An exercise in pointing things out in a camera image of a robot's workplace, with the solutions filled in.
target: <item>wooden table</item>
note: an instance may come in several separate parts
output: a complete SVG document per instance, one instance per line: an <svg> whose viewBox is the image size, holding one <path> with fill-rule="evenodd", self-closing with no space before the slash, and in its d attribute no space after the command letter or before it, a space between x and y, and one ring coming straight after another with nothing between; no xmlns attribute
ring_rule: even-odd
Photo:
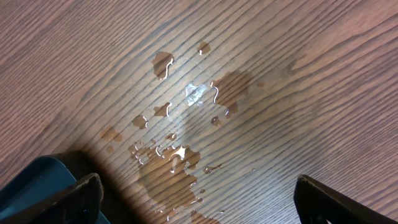
<svg viewBox="0 0 398 224"><path fill-rule="evenodd" d="M396 0L0 3L1 186L82 150L149 223L299 223L299 174L398 220Z"/></svg>

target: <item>black plastic object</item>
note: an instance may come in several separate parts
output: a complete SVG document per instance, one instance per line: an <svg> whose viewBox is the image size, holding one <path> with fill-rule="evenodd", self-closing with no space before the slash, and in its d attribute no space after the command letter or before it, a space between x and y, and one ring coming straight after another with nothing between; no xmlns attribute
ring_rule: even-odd
<svg viewBox="0 0 398 224"><path fill-rule="evenodd" d="M51 203L48 204L48 202L51 200L62 201L62 198L66 196L68 196L68 198L70 197L69 199L71 200L73 199L75 203L82 202L80 205L90 205L91 209L83 209L83 211L85 211L85 214L81 215L81 217L85 217L83 223L90 223L93 214L96 216L96 224L143 223L137 215L133 214L133 212L120 201L118 195L103 178L101 178L99 182L100 185L102 183L101 189L103 189L101 208L100 211L95 212L93 208L93 204L95 203L93 202L97 201L94 198L98 198L96 196L99 195L95 195L94 192L99 193L99 191L94 190L93 193L89 194L87 191L82 190L90 189L89 191L92 191L95 189L96 185L91 184L86 186L89 188L82 188L81 184L82 181L85 182L87 178L92 180L92 178L98 177L99 181L100 178L98 174L93 173L96 173L94 167L87 157L79 151L36 158L0 191L0 224L15 223L9 222L9 218L16 217L20 214L25 215L24 212L27 210L35 211L35 209L44 204L50 205L48 211L52 212L49 213L57 215L54 210L51 210L54 209L54 206L51 206ZM79 191L71 190L77 186L80 186ZM80 193L81 201L77 200L78 197L71 197L74 196L73 193L77 192ZM58 215L60 218L64 218L65 214ZM27 220L30 220L30 222L25 223L43 223L33 222L35 220L34 218Z"/></svg>
<svg viewBox="0 0 398 224"><path fill-rule="evenodd" d="M1 224L94 224L100 211L103 189L98 174L89 174L75 184L0 221Z"/></svg>
<svg viewBox="0 0 398 224"><path fill-rule="evenodd" d="M398 224L307 175L298 177L294 203L303 224Z"/></svg>

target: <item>table surface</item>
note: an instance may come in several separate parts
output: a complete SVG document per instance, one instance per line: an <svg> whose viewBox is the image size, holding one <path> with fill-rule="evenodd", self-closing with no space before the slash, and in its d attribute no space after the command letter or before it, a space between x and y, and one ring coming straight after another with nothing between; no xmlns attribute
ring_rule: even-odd
<svg viewBox="0 0 398 224"><path fill-rule="evenodd" d="M85 151L148 223L398 220L396 0L0 2L0 180Z"/></svg>

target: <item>puddle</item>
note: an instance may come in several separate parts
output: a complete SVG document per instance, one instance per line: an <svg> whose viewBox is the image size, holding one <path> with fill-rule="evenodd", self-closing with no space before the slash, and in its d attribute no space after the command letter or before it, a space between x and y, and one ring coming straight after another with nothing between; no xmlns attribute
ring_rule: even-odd
<svg viewBox="0 0 398 224"><path fill-rule="evenodd" d="M168 52L159 52L152 60L154 74L159 80L167 78L169 74L170 62L174 61L174 56Z"/></svg>
<svg viewBox="0 0 398 224"><path fill-rule="evenodd" d="M140 114L136 116L136 118L134 118L134 120L132 121L132 125L139 129L145 129L146 127L148 127L148 120L146 120L146 118Z"/></svg>
<svg viewBox="0 0 398 224"><path fill-rule="evenodd" d="M163 117L168 117L169 116L169 109L171 107L171 103L166 103L165 105L158 107L155 106L154 111L155 111L155 116L163 116Z"/></svg>
<svg viewBox="0 0 398 224"><path fill-rule="evenodd" d="M197 178L187 174L187 169L195 170L200 160L200 153L193 152L189 146L144 147L137 145L129 147L131 158L138 160L138 184L145 187L150 198L164 205L164 216L176 214L178 207L189 207L196 200L191 186L197 183Z"/></svg>
<svg viewBox="0 0 398 224"><path fill-rule="evenodd" d="M117 132L113 127L109 127L107 130L102 132L101 138L106 140L106 141L116 141L116 142L121 142L123 140L122 135Z"/></svg>
<svg viewBox="0 0 398 224"><path fill-rule="evenodd" d="M197 48L197 50L198 50L198 53L199 53L200 55L205 55L205 54L207 54L207 53L211 50L211 47L210 47L210 44L209 44L209 43L207 43L207 42L202 42L202 43L200 43L200 45L199 45L199 47Z"/></svg>
<svg viewBox="0 0 398 224"><path fill-rule="evenodd" d="M213 102L227 107L227 118L238 112L238 100L249 94L252 79L249 72L233 71L217 81L212 81L211 86L216 91Z"/></svg>

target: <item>water spill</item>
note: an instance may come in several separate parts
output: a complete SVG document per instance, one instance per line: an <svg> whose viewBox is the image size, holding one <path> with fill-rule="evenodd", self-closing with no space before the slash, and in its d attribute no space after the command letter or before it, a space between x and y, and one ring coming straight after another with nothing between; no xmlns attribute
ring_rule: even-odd
<svg viewBox="0 0 398 224"><path fill-rule="evenodd" d="M166 140L174 141L177 138L176 133L170 133L168 136L166 136Z"/></svg>
<svg viewBox="0 0 398 224"><path fill-rule="evenodd" d="M211 119L211 124L214 126L220 126L221 125L221 121L218 119L217 116L215 116L214 118Z"/></svg>
<svg viewBox="0 0 398 224"><path fill-rule="evenodd" d="M266 85L264 82L257 82L257 87L262 88Z"/></svg>
<svg viewBox="0 0 398 224"><path fill-rule="evenodd" d="M192 224L200 224L200 223L220 224L219 221L213 218L204 217L201 213L198 213L197 211L191 212L191 222Z"/></svg>
<svg viewBox="0 0 398 224"><path fill-rule="evenodd" d="M106 152L108 152L109 154L112 153L114 151L112 146L107 146L106 148Z"/></svg>
<svg viewBox="0 0 398 224"><path fill-rule="evenodd" d="M134 155L136 153L136 151L138 151L136 144L129 146L128 151L130 152L130 155Z"/></svg>
<svg viewBox="0 0 398 224"><path fill-rule="evenodd" d="M197 50L200 55L205 55L211 50L211 47L210 47L209 43L203 41L202 43L200 43Z"/></svg>
<svg viewBox="0 0 398 224"><path fill-rule="evenodd" d="M159 80L169 76L169 67L174 62L174 56L168 52L159 52L152 60L154 65L154 74Z"/></svg>
<svg viewBox="0 0 398 224"><path fill-rule="evenodd" d="M238 100L249 94L252 75L249 72L228 72L223 78L212 81L216 93L213 102L227 107L226 117L230 118L238 112Z"/></svg>
<svg viewBox="0 0 398 224"><path fill-rule="evenodd" d="M163 116L163 117L168 117L169 116L169 109L171 103L166 103L165 105L158 107L155 106L154 111L155 111L155 116Z"/></svg>
<svg viewBox="0 0 398 224"><path fill-rule="evenodd" d="M138 164L140 178L138 184L143 186L148 195L158 204L164 205L164 218L172 217L180 207L189 207L195 195L191 186L197 178L187 174L187 169L195 170L200 160L200 153L193 152L189 146L168 146L165 148L151 147L135 150L130 147L138 158L148 157L144 164Z"/></svg>
<svg viewBox="0 0 398 224"><path fill-rule="evenodd" d="M185 87L185 96L187 97L188 106L194 105L201 98L207 88L208 87L205 84L194 86L189 83Z"/></svg>
<svg viewBox="0 0 398 224"><path fill-rule="evenodd" d="M134 120L132 121L132 125L139 129L145 129L148 127L148 120L143 115L138 115Z"/></svg>
<svg viewBox="0 0 398 224"><path fill-rule="evenodd" d="M215 166L215 167L210 167L210 166L208 166L208 167L205 167L205 168L203 169L203 171L204 171L205 174L210 174L211 172L213 172L213 171L216 170L216 169L223 168L222 166L223 166L223 164L217 165L217 166Z"/></svg>
<svg viewBox="0 0 398 224"><path fill-rule="evenodd" d="M107 130L103 131L101 134L101 138L106 141L116 141L121 142L123 140L122 135L117 132L113 127L109 127Z"/></svg>

